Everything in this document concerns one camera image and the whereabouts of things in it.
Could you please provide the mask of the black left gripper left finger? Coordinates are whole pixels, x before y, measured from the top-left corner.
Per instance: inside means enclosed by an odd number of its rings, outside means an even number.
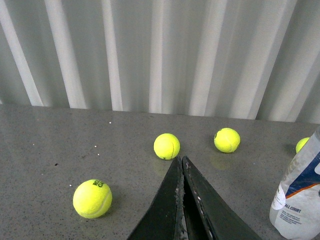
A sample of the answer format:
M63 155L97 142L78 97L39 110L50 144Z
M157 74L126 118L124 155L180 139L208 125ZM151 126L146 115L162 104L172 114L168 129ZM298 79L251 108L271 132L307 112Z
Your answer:
M181 240L184 227L184 174L176 157L145 215L129 235L129 240Z

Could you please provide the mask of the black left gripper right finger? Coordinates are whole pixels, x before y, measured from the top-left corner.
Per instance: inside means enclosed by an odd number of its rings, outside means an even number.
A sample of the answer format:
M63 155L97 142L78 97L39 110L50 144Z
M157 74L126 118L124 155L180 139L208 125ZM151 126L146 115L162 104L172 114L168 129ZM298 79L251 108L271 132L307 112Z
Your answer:
M184 216L190 240L260 240L191 160L182 158Z

